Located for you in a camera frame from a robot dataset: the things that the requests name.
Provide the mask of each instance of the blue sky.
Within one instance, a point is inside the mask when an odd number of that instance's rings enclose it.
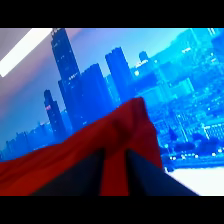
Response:
[[[133,67],[139,61],[138,54],[141,51],[144,50],[148,56],[153,56],[168,47],[170,42],[184,30],[186,28],[82,29],[71,38],[71,44],[81,72],[90,65],[99,63],[103,75],[106,76],[110,72],[105,55],[113,48],[122,47],[129,66]],[[27,66],[20,67],[18,65],[15,71],[0,83],[0,108],[2,108],[0,110],[0,149],[3,148],[6,140],[15,137],[16,132],[30,131],[36,127],[38,121],[48,121],[44,108],[43,92],[45,89],[51,90],[60,109],[64,109],[57,84],[60,75],[50,49],[50,41],[47,41],[45,41],[45,45],[47,45],[49,54],[47,57],[43,57],[44,60],[42,58],[38,62],[33,62],[37,65],[35,70],[29,69],[28,60],[31,57],[29,55],[23,62],[23,65],[27,63]],[[42,52],[42,48],[43,44],[41,43],[37,49],[31,52],[34,58],[35,54]],[[13,85],[12,88],[14,88],[15,83],[22,87],[13,93],[11,91],[10,96],[6,96],[1,90],[1,85],[4,84],[5,88],[10,88]]]

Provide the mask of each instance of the white light strip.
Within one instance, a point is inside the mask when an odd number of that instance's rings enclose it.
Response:
[[[52,31],[52,28],[32,28],[0,61],[0,75],[6,76]]]

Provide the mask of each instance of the red fabric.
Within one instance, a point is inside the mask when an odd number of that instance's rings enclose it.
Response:
[[[129,195],[125,164],[127,148],[162,168],[156,131],[142,98],[125,103],[62,144],[1,163],[0,195],[30,195],[101,148],[106,150],[101,195]]]

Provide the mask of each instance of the red cloth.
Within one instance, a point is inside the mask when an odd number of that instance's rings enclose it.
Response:
[[[0,195],[30,195],[96,150],[104,148],[101,195],[129,195],[125,150],[162,168],[156,131],[142,98],[133,99],[62,144],[0,164]]]

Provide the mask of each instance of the cityscape backdrop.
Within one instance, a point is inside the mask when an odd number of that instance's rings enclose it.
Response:
[[[11,101],[1,96],[1,160],[60,143],[142,96],[167,171],[223,166],[223,29],[82,29],[69,41],[54,28],[53,55]]]

